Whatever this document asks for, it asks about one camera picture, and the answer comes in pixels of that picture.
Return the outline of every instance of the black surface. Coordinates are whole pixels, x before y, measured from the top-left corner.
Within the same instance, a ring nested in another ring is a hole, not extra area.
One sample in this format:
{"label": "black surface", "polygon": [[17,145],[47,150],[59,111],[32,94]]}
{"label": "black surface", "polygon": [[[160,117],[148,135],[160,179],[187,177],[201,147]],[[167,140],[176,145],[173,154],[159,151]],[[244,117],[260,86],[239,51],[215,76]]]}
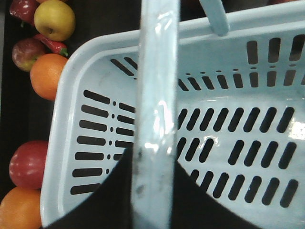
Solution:
{"label": "black surface", "polygon": [[[123,157],[103,184],[59,221],[46,229],[131,229],[132,151]],[[257,229],[209,197],[175,163],[172,229]],[[143,229],[154,229],[143,219]]]}

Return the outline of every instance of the orange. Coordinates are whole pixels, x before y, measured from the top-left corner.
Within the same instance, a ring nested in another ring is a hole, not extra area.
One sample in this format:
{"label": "orange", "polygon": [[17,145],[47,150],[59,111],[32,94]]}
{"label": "orange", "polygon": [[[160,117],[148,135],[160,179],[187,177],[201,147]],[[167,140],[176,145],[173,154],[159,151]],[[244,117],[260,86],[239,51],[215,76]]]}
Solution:
{"label": "orange", "polygon": [[23,187],[13,188],[0,205],[1,229],[39,229],[40,191]]}
{"label": "orange", "polygon": [[47,1],[47,0],[36,0],[36,1],[39,3],[43,3],[44,1]]}
{"label": "orange", "polygon": [[59,54],[48,53],[34,63],[30,70],[30,81],[40,97],[55,100],[58,81],[67,60]]}

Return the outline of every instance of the basket slot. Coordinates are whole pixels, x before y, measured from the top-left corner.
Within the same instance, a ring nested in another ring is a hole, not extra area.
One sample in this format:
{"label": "basket slot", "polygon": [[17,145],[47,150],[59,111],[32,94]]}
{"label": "basket slot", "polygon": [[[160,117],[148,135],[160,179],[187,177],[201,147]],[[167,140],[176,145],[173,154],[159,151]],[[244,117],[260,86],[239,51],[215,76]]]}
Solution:
{"label": "basket slot", "polygon": [[234,132],[236,130],[243,114],[244,114],[244,110],[242,108],[239,107],[236,109],[236,111],[230,121],[230,124],[228,125],[228,130],[230,132]]}
{"label": "basket slot", "polygon": [[201,154],[199,155],[199,161],[201,163],[206,161],[206,159],[208,158],[208,156],[211,152],[213,145],[214,145],[213,139],[209,138],[206,140],[204,147],[202,148]]}
{"label": "basket slot", "polygon": [[202,183],[200,185],[200,188],[203,192],[206,192],[207,189],[209,188],[212,180],[213,180],[213,177],[214,177],[214,174],[212,171],[207,171],[203,180],[202,180]]}
{"label": "basket slot", "polygon": [[104,118],[107,118],[109,116],[108,111],[105,111],[105,110],[102,110],[102,109],[99,109],[96,107],[88,106],[88,105],[82,105],[81,111],[88,113],[88,114],[104,117]]}
{"label": "basket slot", "polygon": [[252,203],[253,202],[261,183],[262,183],[262,179],[259,176],[255,176],[252,179],[252,182],[251,182],[251,184],[248,188],[248,191],[247,191],[247,193],[244,197],[244,199],[247,203]]}
{"label": "basket slot", "polygon": [[269,40],[269,63],[278,62],[281,47],[281,38],[275,37]]}
{"label": "basket slot", "polygon": [[267,86],[274,87],[276,82],[276,71],[269,71],[267,73]]}
{"label": "basket slot", "polygon": [[265,151],[265,154],[262,158],[262,161],[261,161],[261,166],[263,168],[267,168],[270,166],[270,163],[275,155],[275,152],[278,148],[278,143],[275,142],[275,141],[272,141],[269,143],[266,151]]}
{"label": "basket slot", "polygon": [[101,174],[102,168],[76,168],[72,172],[73,177],[93,177]]}
{"label": "basket slot", "polygon": [[199,171],[197,169],[194,169],[190,175],[191,179],[196,182],[197,178],[199,177]]}
{"label": "basket slot", "polygon": [[94,192],[101,186],[100,183],[73,186],[70,190],[71,195]]}
{"label": "basket slot", "polygon": [[238,160],[238,157],[240,156],[240,153],[242,151],[244,147],[244,141],[243,140],[238,140],[234,147],[233,147],[233,150],[231,151],[231,154],[230,154],[230,157],[228,159],[228,163],[230,165],[235,165],[237,160]]}
{"label": "basket slot", "polygon": [[277,131],[279,133],[284,133],[293,117],[295,110],[292,107],[287,107],[283,113],[283,116],[277,126]]}
{"label": "basket slot", "polygon": [[248,151],[248,154],[244,160],[244,165],[249,167],[252,165],[252,163],[254,162],[254,159],[258,153],[258,150],[261,146],[261,143],[259,141],[253,141],[251,146],[250,146],[250,149]]}
{"label": "basket slot", "polygon": [[224,187],[229,179],[229,175],[227,173],[222,173],[220,178],[216,184],[216,187],[213,191],[213,197],[219,198],[224,190]]}
{"label": "basket slot", "polygon": [[280,204],[283,208],[289,207],[298,186],[299,182],[297,180],[292,179],[289,181],[280,201]]}
{"label": "basket slot", "polygon": [[267,187],[267,189],[264,193],[264,196],[262,198],[262,203],[264,205],[270,205],[270,203],[272,201],[272,198],[275,195],[275,192],[276,192],[279,184],[280,184],[279,179],[277,179],[275,177],[270,180],[270,182],[268,184],[268,187]]}
{"label": "basket slot", "polygon": [[203,120],[202,120],[202,122],[201,122],[201,124],[199,126],[199,129],[201,131],[205,131],[207,129],[207,127],[208,127],[208,125],[209,125],[209,123],[210,123],[210,121],[211,121],[211,119],[213,117],[213,114],[214,114],[214,109],[213,108],[209,108],[206,111],[206,113],[204,115],[204,118],[203,118]]}
{"label": "basket slot", "polygon": [[296,143],[289,142],[283,152],[283,155],[278,163],[280,169],[286,169],[295,153]]}
{"label": "basket slot", "polygon": [[298,61],[301,58],[304,41],[305,41],[304,34],[300,34],[294,37],[291,46],[289,61]]}
{"label": "basket slot", "polygon": [[258,118],[259,113],[260,113],[259,108],[257,108],[257,107],[252,108],[252,110],[247,118],[247,121],[244,124],[245,132],[250,132],[252,130],[252,128]]}
{"label": "basket slot", "polygon": [[228,195],[228,198],[230,200],[236,200],[242,186],[243,186],[243,183],[244,183],[244,176],[239,174],[236,176],[236,179],[232,185],[232,188],[229,192],[229,195]]}
{"label": "basket slot", "polygon": [[91,153],[91,152],[77,152],[75,154],[75,160],[78,161],[103,161],[104,160],[104,154],[103,153]]}
{"label": "basket slot", "polygon": [[183,151],[185,143],[186,143],[186,138],[185,137],[180,138],[178,145],[177,145],[177,160],[180,158],[180,155]]}
{"label": "basket slot", "polygon": [[91,92],[91,91],[88,91],[88,90],[84,90],[83,94],[86,98],[93,99],[97,102],[101,102],[101,103],[104,103],[104,104],[110,104],[110,99],[106,96],[101,95],[101,94],[97,94],[97,93],[94,93],[94,92]]}
{"label": "basket slot", "polygon": [[113,63],[117,68],[119,68],[122,72],[124,72],[128,76],[134,76],[134,74],[121,62],[119,62],[117,59],[111,59],[111,63]]}

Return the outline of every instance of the basket handle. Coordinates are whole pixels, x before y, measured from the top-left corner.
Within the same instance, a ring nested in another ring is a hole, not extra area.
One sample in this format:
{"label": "basket handle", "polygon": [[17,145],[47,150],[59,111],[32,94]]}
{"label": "basket handle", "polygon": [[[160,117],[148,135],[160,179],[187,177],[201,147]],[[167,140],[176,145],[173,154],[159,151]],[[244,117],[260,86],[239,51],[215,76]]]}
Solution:
{"label": "basket handle", "polygon": [[225,15],[221,0],[199,1],[211,24],[212,31],[218,36],[225,36],[230,30],[230,25]]}

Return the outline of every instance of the red apple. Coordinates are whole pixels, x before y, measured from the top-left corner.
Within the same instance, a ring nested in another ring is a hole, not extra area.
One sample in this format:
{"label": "red apple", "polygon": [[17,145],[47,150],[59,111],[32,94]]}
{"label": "red apple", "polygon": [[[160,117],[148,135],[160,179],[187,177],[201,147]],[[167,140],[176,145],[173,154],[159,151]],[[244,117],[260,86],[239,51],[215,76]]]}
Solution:
{"label": "red apple", "polygon": [[30,72],[35,61],[46,53],[45,46],[39,40],[26,38],[14,45],[12,59],[18,68],[25,72]]}

